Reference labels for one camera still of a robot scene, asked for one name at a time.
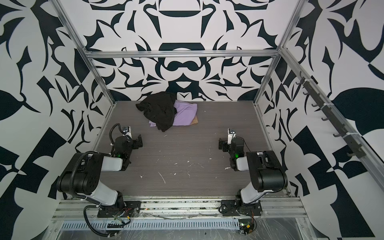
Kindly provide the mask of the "lilac cloth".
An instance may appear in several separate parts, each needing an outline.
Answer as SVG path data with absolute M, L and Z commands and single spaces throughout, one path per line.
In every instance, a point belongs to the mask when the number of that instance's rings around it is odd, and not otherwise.
M 177 109 L 177 114 L 173 126 L 189 126 L 197 115 L 197 104 L 176 101 L 174 107 Z M 156 127 L 156 124 L 150 121 L 151 127 Z

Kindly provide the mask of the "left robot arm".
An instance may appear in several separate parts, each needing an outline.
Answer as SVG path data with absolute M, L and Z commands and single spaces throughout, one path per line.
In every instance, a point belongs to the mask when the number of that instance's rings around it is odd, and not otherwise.
M 141 147 L 141 135 L 136 140 L 126 135 L 116 138 L 110 154 L 95 151 L 74 154 L 57 180 L 57 190 L 99 206 L 123 209 L 126 204 L 122 193 L 103 184 L 101 173 L 125 171 L 131 164 L 133 150 Z

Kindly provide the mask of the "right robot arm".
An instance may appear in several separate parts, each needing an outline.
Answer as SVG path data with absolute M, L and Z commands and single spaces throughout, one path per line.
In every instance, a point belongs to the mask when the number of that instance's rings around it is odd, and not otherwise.
M 236 195 L 238 205 L 257 203 L 269 193 L 278 193 L 288 186 L 288 178 L 274 151 L 245 152 L 242 138 L 219 139 L 218 148 L 230 155 L 234 171 L 249 172 L 250 183 Z

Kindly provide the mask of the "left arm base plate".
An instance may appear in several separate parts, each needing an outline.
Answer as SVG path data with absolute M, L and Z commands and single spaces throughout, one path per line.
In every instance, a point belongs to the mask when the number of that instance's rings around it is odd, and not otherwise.
M 124 201 L 121 207 L 117 205 L 113 206 L 101 206 L 99 209 L 98 218 L 113 218 L 117 217 L 132 217 L 140 212 L 141 201 Z

